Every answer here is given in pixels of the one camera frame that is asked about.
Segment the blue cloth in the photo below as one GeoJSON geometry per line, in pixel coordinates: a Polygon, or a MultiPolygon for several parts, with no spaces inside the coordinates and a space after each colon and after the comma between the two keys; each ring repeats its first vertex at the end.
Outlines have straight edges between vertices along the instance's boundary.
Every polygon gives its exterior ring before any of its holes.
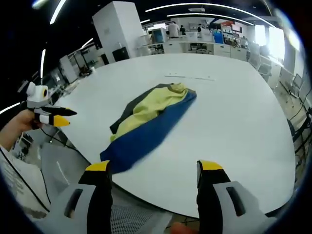
{"type": "Polygon", "coordinates": [[[189,91],[181,102],[166,107],[156,118],[114,140],[100,153],[101,161],[110,160],[113,173],[129,170],[165,139],[195,98],[196,93],[189,91]]]}
{"type": "Polygon", "coordinates": [[[222,35],[222,33],[214,33],[214,41],[216,43],[223,44],[223,35],[222,35]]]}

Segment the white table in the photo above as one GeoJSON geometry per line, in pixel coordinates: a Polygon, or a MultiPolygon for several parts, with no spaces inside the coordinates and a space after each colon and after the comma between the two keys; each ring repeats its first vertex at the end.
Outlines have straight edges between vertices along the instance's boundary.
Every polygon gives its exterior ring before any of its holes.
{"type": "Polygon", "coordinates": [[[198,217],[196,161],[222,165],[258,198],[261,211],[284,205],[295,176],[291,133],[273,92],[247,62],[198,54],[154,55],[96,69],[57,103],[77,111],[62,130],[91,163],[110,141],[126,104],[159,83],[184,82],[197,99],[164,142],[113,182],[174,213],[198,217]],[[187,78],[165,77],[177,73],[187,78]],[[207,78],[214,81],[194,79],[207,78]]]}

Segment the black cable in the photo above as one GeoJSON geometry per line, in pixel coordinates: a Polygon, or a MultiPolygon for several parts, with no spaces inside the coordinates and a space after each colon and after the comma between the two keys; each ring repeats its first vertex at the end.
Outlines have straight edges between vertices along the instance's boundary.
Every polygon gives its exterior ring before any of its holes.
{"type": "Polygon", "coordinates": [[[16,170],[16,168],[12,165],[12,163],[10,162],[10,160],[5,156],[5,153],[2,151],[1,147],[0,147],[0,151],[2,153],[2,155],[4,156],[4,158],[6,159],[6,161],[10,164],[10,166],[12,167],[12,169],[15,171],[16,174],[18,174],[18,176],[20,177],[20,179],[24,182],[24,184],[26,185],[26,187],[31,191],[31,193],[35,196],[35,198],[37,199],[37,201],[39,202],[39,204],[47,211],[50,212],[48,208],[46,208],[46,206],[43,204],[43,202],[40,200],[40,198],[36,195],[36,193],[32,190],[32,188],[29,186],[29,184],[25,181],[25,179],[22,177],[22,175],[18,172],[18,170],[16,170]]]}
{"type": "Polygon", "coordinates": [[[45,179],[44,179],[42,170],[40,170],[40,171],[41,171],[41,175],[42,175],[42,179],[43,179],[43,183],[44,183],[44,187],[45,187],[45,193],[47,194],[47,198],[48,198],[48,200],[49,200],[49,203],[51,204],[51,200],[50,200],[50,197],[49,197],[49,195],[48,195],[47,184],[45,183],[45,179]]]}
{"type": "Polygon", "coordinates": [[[310,91],[308,91],[308,93],[307,93],[306,96],[304,97],[304,101],[303,101],[302,106],[301,106],[301,108],[299,109],[299,111],[298,111],[289,121],[291,121],[293,118],[295,118],[295,117],[297,116],[297,114],[299,114],[299,112],[300,112],[301,109],[303,108],[304,102],[306,101],[307,96],[308,96],[308,94],[311,92],[311,90],[312,90],[312,88],[310,89],[310,91]]]}
{"type": "Polygon", "coordinates": [[[312,132],[308,135],[308,137],[303,141],[303,143],[295,150],[295,154],[307,143],[308,139],[312,136],[312,132]]]}
{"type": "Polygon", "coordinates": [[[79,154],[81,154],[77,149],[75,149],[75,148],[73,148],[73,147],[71,147],[71,146],[69,146],[69,145],[66,145],[65,143],[63,143],[63,142],[60,141],[59,139],[57,139],[57,138],[55,138],[55,137],[53,137],[53,136],[47,134],[42,128],[40,128],[40,129],[43,131],[44,134],[46,134],[46,135],[47,135],[48,137],[50,137],[51,139],[57,140],[58,142],[62,143],[64,146],[68,147],[69,149],[75,150],[75,151],[77,151],[79,154]]]}

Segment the window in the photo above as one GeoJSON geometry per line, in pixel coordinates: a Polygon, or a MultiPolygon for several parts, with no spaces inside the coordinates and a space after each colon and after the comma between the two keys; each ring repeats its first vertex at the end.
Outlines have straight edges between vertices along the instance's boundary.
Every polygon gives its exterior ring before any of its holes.
{"type": "Polygon", "coordinates": [[[264,25],[255,25],[255,43],[260,46],[267,44],[267,39],[265,37],[265,28],[264,25]]]}
{"type": "Polygon", "coordinates": [[[279,28],[269,28],[269,52],[276,59],[284,59],[285,41],[284,31],[279,28]]]}

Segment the white sleeve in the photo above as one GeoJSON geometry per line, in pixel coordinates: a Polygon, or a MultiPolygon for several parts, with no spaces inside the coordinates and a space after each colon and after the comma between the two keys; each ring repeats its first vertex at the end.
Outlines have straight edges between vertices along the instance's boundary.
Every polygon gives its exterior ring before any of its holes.
{"type": "MultiPolygon", "coordinates": [[[[0,147],[6,158],[19,172],[19,174],[27,182],[27,184],[34,191],[34,193],[40,198],[44,205],[49,208],[50,202],[47,197],[40,168],[36,165],[28,164],[15,158],[5,148],[3,148],[2,146],[0,147]]],[[[43,209],[43,207],[38,203],[35,196],[24,184],[24,182],[21,180],[19,175],[15,172],[15,170],[12,168],[6,158],[0,152],[0,169],[12,195],[22,206],[22,208],[24,208],[24,211],[29,218],[35,218],[34,216],[32,216],[33,214],[35,214],[37,218],[40,218],[40,216],[44,217],[47,213],[46,210],[43,209]]]]}

